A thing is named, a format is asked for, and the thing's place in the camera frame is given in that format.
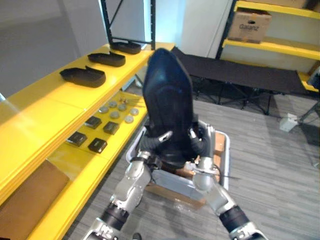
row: gray carpet floor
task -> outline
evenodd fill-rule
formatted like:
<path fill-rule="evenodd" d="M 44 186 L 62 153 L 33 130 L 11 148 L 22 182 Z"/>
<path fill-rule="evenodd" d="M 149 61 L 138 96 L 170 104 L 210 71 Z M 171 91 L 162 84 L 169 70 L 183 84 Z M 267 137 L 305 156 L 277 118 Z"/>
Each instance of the gray carpet floor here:
<path fill-rule="evenodd" d="M 129 92 L 141 94 L 137 87 Z M 279 130 L 278 117 L 286 113 L 304 114 L 315 99 L 291 95 L 272 98 L 271 114 L 266 116 L 250 107 L 221 106 L 206 99 L 194 101 L 199 119 L 226 133 L 231 141 L 229 192 L 270 240 L 319 240 L 319 119 L 312 114 L 305 124 L 291 132 Z M 128 166 L 125 153 L 119 155 L 113 168 L 76 218 L 64 240 L 78 240 L 94 219 L 101 215 L 113 189 Z M 130 215 L 120 240 L 133 233 L 144 240 L 190 239 L 227 240 L 228 233 L 208 206 L 195 210 L 145 192 L 141 204 Z"/>

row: cardboard box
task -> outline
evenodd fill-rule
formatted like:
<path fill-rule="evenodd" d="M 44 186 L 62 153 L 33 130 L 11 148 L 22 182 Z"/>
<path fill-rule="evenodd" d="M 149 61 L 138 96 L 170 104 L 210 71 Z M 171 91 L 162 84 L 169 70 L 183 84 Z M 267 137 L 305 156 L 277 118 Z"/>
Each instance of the cardboard box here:
<path fill-rule="evenodd" d="M 285 7 L 291 7 L 296 9 L 302 9 L 307 0 L 246 0 L 247 2 L 280 5 Z"/>
<path fill-rule="evenodd" d="M 44 161 L 0 206 L 0 238 L 25 240 L 68 181 Z"/>
<path fill-rule="evenodd" d="M 260 43 L 271 22 L 271 15 L 266 11 L 238 8 L 234 13 L 228 39 Z"/>

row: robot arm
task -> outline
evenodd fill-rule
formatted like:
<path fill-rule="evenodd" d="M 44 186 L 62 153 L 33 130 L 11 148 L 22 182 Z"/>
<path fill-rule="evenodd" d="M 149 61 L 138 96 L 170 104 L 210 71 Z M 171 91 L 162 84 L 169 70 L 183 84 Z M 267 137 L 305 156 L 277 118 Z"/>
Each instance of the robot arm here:
<path fill-rule="evenodd" d="M 154 157 L 153 151 L 172 136 L 172 131 L 160 137 L 143 137 L 140 152 L 131 160 L 123 179 L 118 183 L 107 208 L 101 217 L 91 225 L 84 240 L 117 240 L 116 231 L 120 231 L 129 214 L 140 203 L 143 192 L 151 180 L 148 162 Z"/>
<path fill-rule="evenodd" d="M 219 217 L 223 226 L 229 232 L 232 240 L 268 240 L 257 226 L 249 221 L 245 213 L 232 199 L 214 176 L 214 146 L 215 130 L 212 126 L 199 121 L 199 127 L 203 131 L 199 140 L 196 133 L 190 129 L 191 145 L 200 155 L 200 161 L 195 169 L 193 184 L 197 191 L 203 194 L 206 202 Z"/>

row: yellow shelf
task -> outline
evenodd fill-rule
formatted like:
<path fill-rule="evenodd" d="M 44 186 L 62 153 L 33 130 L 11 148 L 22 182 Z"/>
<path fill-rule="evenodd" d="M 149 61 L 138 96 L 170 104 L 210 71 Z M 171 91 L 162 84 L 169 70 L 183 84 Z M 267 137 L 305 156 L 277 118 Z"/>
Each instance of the yellow shelf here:
<path fill-rule="evenodd" d="M 161 47 L 171 49 L 170 43 Z M 96 52 L 106 53 L 107 45 Z M 151 50 L 125 55 L 121 67 L 90 62 L 87 56 L 71 62 L 0 102 L 0 205 L 66 138 L 113 96 L 152 55 Z M 66 82 L 59 72 L 85 65 L 102 70 L 105 83 L 89 88 Z"/>
<path fill-rule="evenodd" d="M 265 11 L 277 12 L 282 14 L 291 14 L 291 15 L 297 15 L 297 16 L 302 16 L 307 18 L 320 19 L 320 13 L 312 10 L 294 8 L 294 7 L 288 7 L 288 6 L 272 5 L 272 4 L 266 4 L 266 3 L 237 1 L 235 3 L 234 11 L 237 11 L 238 8 L 265 10 Z"/>
<path fill-rule="evenodd" d="M 274 37 L 265 37 L 261 43 L 250 43 L 244 41 L 234 41 L 225 39 L 222 47 L 226 45 L 253 48 L 264 51 L 294 55 L 303 58 L 320 60 L 320 46 L 301 43 L 296 41 L 284 40 Z"/>
<path fill-rule="evenodd" d="M 309 90 L 309 91 L 312 91 L 312 92 L 317 92 L 317 93 L 319 92 L 318 89 L 314 88 L 312 85 L 309 85 L 307 83 L 307 81 L 309 80 L 309 77 L 310 77 L 308 74 L 303 73 L 303 72 L 298 72 L 298 75 L 299 75 L 299 78 L 301 80 L 302 85 L 304 86 L 304 88 L 306 90 Z"/>
<path fill-rule="evenodd" d="M 110 119 L 109 114 L 112 108 L 105 114 L 95 113 L 94 116 L 100 118 L 102 124 L 96 129 L 91 129 L 84 125 L 80 127 L 78 131 L 87 136 L 87 140 L 80 147 L 73 146 L 70 143 L 63 143 L 47 158 L 70 177 L 70 182 L 51 205 L 28 239 L 62 239 L 137 126 L 141 124 L 147 114 L 143 97 L 119 92 L 112 100 L 119 103 L 120 98 L 134 100 L 126 111 L 119 112 L 120 118 Z M 134 116 L 133 123 L 128 124 L 124 122 L 124 118 L 129 115 L 131 108 L 137 108 L 139 114 Z M 119 124 L 119 129 L 114 135 L 107 134 L 103 131 L 103 127 L 108 121 Z M 88 149 L 89 143 L 91 143 L 94 138 L 107 141 L 107 146 L 101 154 L 94 153 Z"/>

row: small black box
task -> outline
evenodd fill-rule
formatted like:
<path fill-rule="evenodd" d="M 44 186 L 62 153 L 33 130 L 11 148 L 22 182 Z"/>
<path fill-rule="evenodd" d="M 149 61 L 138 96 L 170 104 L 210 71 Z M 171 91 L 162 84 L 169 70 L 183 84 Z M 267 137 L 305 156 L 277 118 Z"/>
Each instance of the small black box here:
<path fill-rule="evenodd" d="M 96 129 L 102 123 L 101 119 L 96 116 L 91 116 L 87 121 L 85 121 L 84 125 L 89 128 Z"/>
<path fill-rule="evenodd" d="M 83 144 L 85 140 L 87 140 L 87 136 L 81 132 L 76 131 L 66 141 L 68 143 L 71 143 L 71 144 L 74 144 L 74 145 L 80 147 L 81 144 Z"/>
<path fill-rule="evenodd" d="M 102 151 L 107 146 L 107 142 L 100 138 L 95 138 L 88 146 L 88 148 L 95 153 L 102 153 Z"/>
<path fill-rule="evenodd" d="M 107 134 L 115 135 L 119 129 L 119 123 L 108 121 L 108 123 L 103 127 L 103 131 Z"/>

